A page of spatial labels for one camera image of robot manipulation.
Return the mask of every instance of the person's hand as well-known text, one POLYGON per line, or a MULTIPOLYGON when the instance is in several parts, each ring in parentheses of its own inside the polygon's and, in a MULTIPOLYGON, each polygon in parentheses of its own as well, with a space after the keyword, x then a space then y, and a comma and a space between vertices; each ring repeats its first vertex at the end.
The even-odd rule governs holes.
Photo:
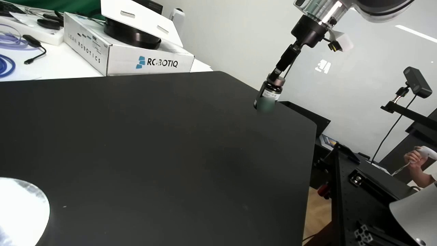
POLYGON ((421 152, 414 151, 406 155, 406 162, 410 165, 410 169, 418 170, 428 162, 428 158, 421 152))

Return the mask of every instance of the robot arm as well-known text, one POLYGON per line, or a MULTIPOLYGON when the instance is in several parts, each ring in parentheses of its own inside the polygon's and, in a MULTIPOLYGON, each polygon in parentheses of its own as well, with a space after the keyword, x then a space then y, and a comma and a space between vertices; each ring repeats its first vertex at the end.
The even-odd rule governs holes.
POLYGON ((286 79, 283 79, 281 74, 287 69, 291 69, 305 46, 314 49, 324 40, 325 35, 333 29, 350 9, 354 8, 370 23, 382 23, 395 18, 413 2, 414 0, 296 0, 295 8, 303 13, 291 32, 291 35, 296 38, 296 42, 287 49, 276 65, 276 69, 269 74, 254 107, 264 114, 273 110, 286 84, 286 79))

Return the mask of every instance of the white wall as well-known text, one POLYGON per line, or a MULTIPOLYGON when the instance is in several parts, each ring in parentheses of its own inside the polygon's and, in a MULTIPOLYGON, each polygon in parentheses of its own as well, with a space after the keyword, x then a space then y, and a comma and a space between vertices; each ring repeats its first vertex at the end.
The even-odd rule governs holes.
MULTIPOLYGON (((187 14, 186 49, 214 70, 227 72, 258 90, 277 57, 294 42, 291 29, 301 14, 292 0, 161 0, 165 14, 180 8, 187 14)), ((369 24, 350 12, 336 27, 355 46, 350 54, 332 54, 325 44, 306 49, 288 77, 283 100, 294 102, 331 121, 326 135, 357 152, 373 155, 396 121, 380 110, 404 85, 403 70, 417 68, 436 95, 418 99, 413 110, 429 115, 437 109, 437 2, 417 0, 388 24, 369 24), (425 33, 429 42, 396 25, 425 33), (328 74, 316 72, 321 61, 328 74)), ((395 129, 378 159, 406 137, 410 121, 395 129)))

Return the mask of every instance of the white box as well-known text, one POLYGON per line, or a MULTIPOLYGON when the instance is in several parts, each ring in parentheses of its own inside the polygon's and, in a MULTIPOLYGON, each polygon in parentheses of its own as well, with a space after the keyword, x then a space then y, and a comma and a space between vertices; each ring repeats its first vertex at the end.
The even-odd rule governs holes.
POLYGON ((104 33, 104 25, 66 14, 64 42, 103 76, 190 73, 194 55, 163 43, 158 50, 127 46, 104 33))

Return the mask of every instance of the floor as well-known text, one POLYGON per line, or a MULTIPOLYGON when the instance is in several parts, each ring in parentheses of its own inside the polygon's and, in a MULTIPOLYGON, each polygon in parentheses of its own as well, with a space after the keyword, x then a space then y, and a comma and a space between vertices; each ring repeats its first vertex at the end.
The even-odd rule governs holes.
POLYGON ((332 221, 331 211, 331 202, 320 197, 317 191, 310 189, 303 238, 311 237, 328 226, 332 221))

